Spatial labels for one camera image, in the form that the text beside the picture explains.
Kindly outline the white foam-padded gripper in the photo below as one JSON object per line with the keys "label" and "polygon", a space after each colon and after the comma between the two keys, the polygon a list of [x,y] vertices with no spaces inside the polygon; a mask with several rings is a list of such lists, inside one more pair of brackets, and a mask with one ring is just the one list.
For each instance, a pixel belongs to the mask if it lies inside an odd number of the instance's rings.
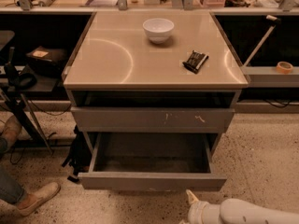
{"label": "white foam-padded gripper", "polygon": [[198,201],[198,198],[189,189],[186,190],[186,194],[191,207],[187,219],[182,219],[179,224],[223,224],[218,204]]}

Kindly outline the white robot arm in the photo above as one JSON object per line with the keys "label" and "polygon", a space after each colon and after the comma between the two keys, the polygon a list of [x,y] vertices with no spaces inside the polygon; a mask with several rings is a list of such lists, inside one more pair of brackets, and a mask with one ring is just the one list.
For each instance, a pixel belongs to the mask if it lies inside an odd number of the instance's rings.
{"label": "white robot arm", "polygon": [[190,209],[188,219],[179,224],[299,224],[299,215],[264,208],[239,199],[227,199],[221,204],[199,200],[187,189]]}

